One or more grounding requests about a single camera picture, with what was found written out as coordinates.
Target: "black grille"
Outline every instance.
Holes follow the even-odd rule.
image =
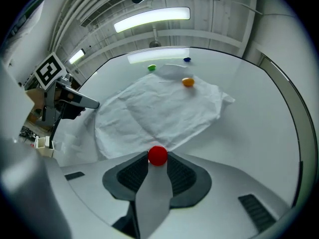
[[[148,164],[147,155],[119,171],[117,174],[118,182],[136,193],[148,173],[148,167],[145,166],[145,163]]]
[[[110,9],[112,6],[123,2],[124,0],[109,0],[105,4],[101,5],[95,12],[93,12],[90,16],[87,17],[85,21],[81,23],[81,26],[86,27],[88,24],[90,24],[92,21],[94,21],[98,16],[106,12],[108,9]]]
[[[238,200],[243,205],[260,233],[276,222],[276,220],[254,195],[249,194],[242,196],[239,197]]]
[[[66,175],[64,175],[64,176],[65,176],[65,179],[66,179],[67,181],[70,181],[70,180],[74,180],[74,179],[76,179],[76,178],[82,177],[82,176],[84,176],[84,175],[85,175],[85,174],[82,173],[82,172],[75,172],[75,173],[66,174]]]
[[[174,197],[188,190],[196,182],[196,173],[171,155],[168,156],[167,174]]]

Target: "ceiling light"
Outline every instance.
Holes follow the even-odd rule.
[[[161,48],[143,51],[128,56],[130,64],[157,60],[157,59],[172,59],[189,57],[189,48]]]
[[[79,58],[83,57],[84,55],[85,55],[84,50],[80,49],[77,53],[73,55],[73,57],[69,59],[70,64],[73,64],[75,61],[77,61]]]
[[[114,24],[117,33],[122,32],[134,26],[139,26],[151,22],[171,20],[171,19],[189,19],[190,10],[188,7],[172,7],[150,10],[140,14],[128,17]]]

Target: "white wall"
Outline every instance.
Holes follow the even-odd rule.
[[[18,139],[23,123],[34,103],[22,88],[14,83],[14,78],[7,72],[1,61],[0,102],[0,138]]]
[[[48,46],[54,23],[64,0],[45,0],[39,22],[19,45],[8,70],[17,80],[24,83],[35,67],[48,55]]]
[[[304,27],[283,0],[257,0],[250,43],[244,58],[258,63],[260,52],[274,61],[295,84],[311,113],[319,136],[319,65]]]

